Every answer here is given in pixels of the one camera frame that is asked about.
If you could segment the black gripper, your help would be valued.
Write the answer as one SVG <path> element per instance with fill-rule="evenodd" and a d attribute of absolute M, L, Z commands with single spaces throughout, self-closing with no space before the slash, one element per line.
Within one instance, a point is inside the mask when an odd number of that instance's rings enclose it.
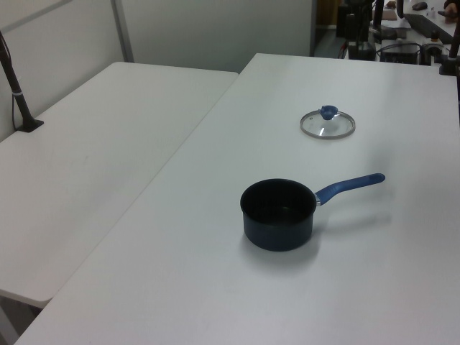
<path fill-rule="evenodd" d="M 356 39 L 359 36 L 360 42 L 367 42 L 374 1 L 343 0 L 343 4 L 346 6 L 348 11 L 345 20 L 345 38 Z"/>

